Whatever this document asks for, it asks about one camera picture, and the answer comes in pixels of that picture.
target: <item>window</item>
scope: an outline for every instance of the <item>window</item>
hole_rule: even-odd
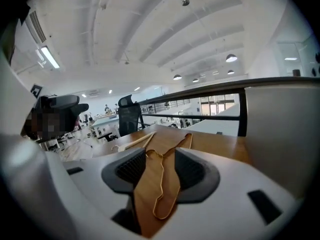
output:
[[[225,104],[218,104],[218,113],[225,111]]]
[[[201,102],[208,102],[208,97],[201,97]]]
[[[217,104],[210,104],[211,109],[211,116],[214,116],[217,114]]]
[[[226,104],[225,104],[225,109],[227,110],[227,109],[233,107],[234,105],[235,105],[234,102],[226,103]]]
[[[201,109],[202,109],[203,116],[210,116],[209,104],[201,104]]]
[[[213,96],[213,98],[214,98],[214,101],[224,101],[225,100],[224,95]]]
[[[234,100],[235,99],[235,95],[232,93],[232,94],[226,94],[225,95],[225,100],[228,101],[228,100]]]

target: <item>pendant light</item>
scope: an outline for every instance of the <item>pendant light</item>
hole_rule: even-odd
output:
[[[234,55],[234,54],[229,54],[226,59],[225,59],[225,62],[235,62],[237,60],[237,56]]]
[[[181,78],[182,78],[181,75],[176,74],[176,75],[173,77],[173,80],[180,80]]]

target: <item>black mesh chair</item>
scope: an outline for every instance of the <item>black mesh chair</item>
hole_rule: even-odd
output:
[[[139,119],[142,128],[145,128],[140,105],[139,103],[133,103],[131,96],[123,97],[118,102],[119,133],[121,137],[138,131]]]

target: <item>wooden desk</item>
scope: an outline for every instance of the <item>wooden desk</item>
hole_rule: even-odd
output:
[[[163,160],[164,175],[162,187],[164,197],[159,202],[157,206],[158,209],[156,211],[160,217],[164,217],[169,213],[180,187],[179,178],[175,171],[175,153],[174,150],[170,149],[177,145],[182,148],[189,148],[191,138],[190,135],[185,138],[187,134],[192,134],[191,148],[194,150],[251,164],[250,157],[245,148],[244,137],[209,134],[166,127],[158,124],[153,124],[144,130],[134,132],[127,136],[97,146],[93,151],[93,157],[100,157],[115,153],[117,150],[111,150],[114,145],[121,146],[123,144],[133,142],[153,131],[156,131],[156,134],[153,136],[146,148],[147,153],[155,150],[159,154],[165,154],[166,156]],[[147,140],[144,140],[134,147],[142,147],[146,141]],[[166,220],[158,220],[153,215],[156,198],[161,193],[161,175],[161,158],[153,153],[146,159],[146,169],[134,190],[136,213],[142,235],[146,238],[152,237],[159,229],[161,229],[167,220],[170,219],[169,217]]]

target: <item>black railing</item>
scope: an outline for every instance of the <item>black railing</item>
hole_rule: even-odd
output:
[[[159,113],[165,110],[170,110],[172,108],[177,108],[179,106],[183,106],[189,103],[190,103],[189,99],[181,99],[181,100],[175,100],[175,101],[166,101],[161,103],[140,105],[140,108],[141,108],[142,115],[154,115],[156,113]]]
[[[320,79],[310,77],[270,77],[270,78],[257,78],[241,81],[232,81],[225,83],[218,83],[198,87],[194,89],[175,92],[167,95],[163,95],[148,100],[139,102],[142,108],[153,108],[153,110],[142,110],[144,117],[162,117],[162,118],[180,118],[180,119],[192,119],[192,120],[224,120],[224,121],[239,121],[238,136],[245,137],[247,135],[247,123],[248,123],[248,110],[247,110],[247,98],[245,88],[249,87],[263,87],[263,86],[277,86],[277,85],[301,85],[319,84]],[[156,114],[158,104],[159,107],[165,104],[174,104],[176,106],[181,104],[181,101],[186,99],[201,98],[208,96],[227,95],[227,94],[239,94],[239,116],[224,116],[224,115],[177,115],[177,114]]]

